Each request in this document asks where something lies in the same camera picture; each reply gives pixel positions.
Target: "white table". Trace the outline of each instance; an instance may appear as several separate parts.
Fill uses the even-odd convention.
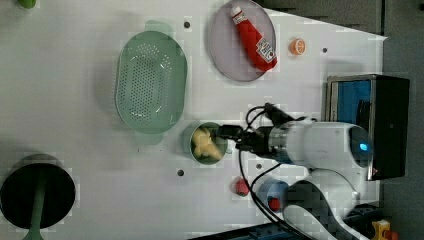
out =
[[[50,240],[187,239],[263,223],[249,198],[230,191],[236,154],[203,167],[181,153],[183,129],[194,120],[242,123],[249,107],[265,102],[320,118],[327,76],[382,71],[384,38],[269,11],[278,66],[251,83],[229,80],[205,45],[222,0],[40,0],[29,12],[13,2],[0,1],[0,170],[6,177],[22,157],[44,152],[72,172],[79,200],[72,216],[43,232]],[[150,19],[173,26],[190,66],[184,115],[156,146],[141,144],[113,101],[120,50]],[[306,40],[304,56],[288,54],[294,37]],[[257,163],[275,164],[246,157],[251,177],[263,171]],[[304,169],[278,175],[290,183]],[[365,202],[378,200],[378,183],[370,187]],[[25,231],[1,222],[1,239],[23,238]]]

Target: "green colander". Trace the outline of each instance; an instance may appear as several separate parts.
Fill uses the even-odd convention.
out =
[[[129,127],[143,134],[169,130],[184,108],[185,54],[166,34],[169,30],[151,30],[167,28],[164,23],[147,22],[146,31],[131,38],[119,58],[116,108]]]

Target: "red ketchup bottle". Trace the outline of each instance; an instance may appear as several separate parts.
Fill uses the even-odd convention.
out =
[[[277,57],[271,44],[247,19],[240,7],[234,7],[231,15],[240,33],[241,42],[255,67],[264,72],[273,68],[277,64]]]

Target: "small bowl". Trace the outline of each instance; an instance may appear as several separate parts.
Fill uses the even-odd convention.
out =
[[[214,122],[206,122],[206,123],[192,123],[190,124],[183,132],[182,135],[182,149],[183,152],[187,154],[190,158],[198,161],[201,164],[205,165],[212,165],[219,162],[221,159],[217,160],[215,158],[209,157],[209,156],[200,156],[196,157],[194,156],[194,148],[195,144],[193,143],[193,134],[198,128],[207,129],[209,132],[212,132],[220,127],[219,124]],[[228,149],[228,140],[219,138],[219,137],[212,137],[212,142],[215,143],[215,145],[218,147],[218,149],[221,151],[222,155],[224,156]]]
[[[286,182],[279,181],[272,177],[269,177],[258,189],[259,199],[267,206],[269,209],[268,200],[271,198],[276,198],[280,201],[280,208],[275,210],[275,213],[281,213],[283,208],[287,205],[287,188],[289,185]]]

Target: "ketchup label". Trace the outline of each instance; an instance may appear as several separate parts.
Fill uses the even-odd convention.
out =
[[[272,62],[272,60],[274,60],[274,58],[276,57],[271,44],[269,44],[269,42],[265,40],[265,38],[262,37],[261,40],[259,40],[259,42],[256,44],[256,46],[258,47],[256,52],[261,55],[261,57],[267,63]]]
[[[246,21],[246,20],[247,20],[247,17],[246,17],[246,15],[244,15],[243,12],[240,12],[239,14],[237,14],[233,17],[233,21],[236,25],[243,22],[243,21]]]

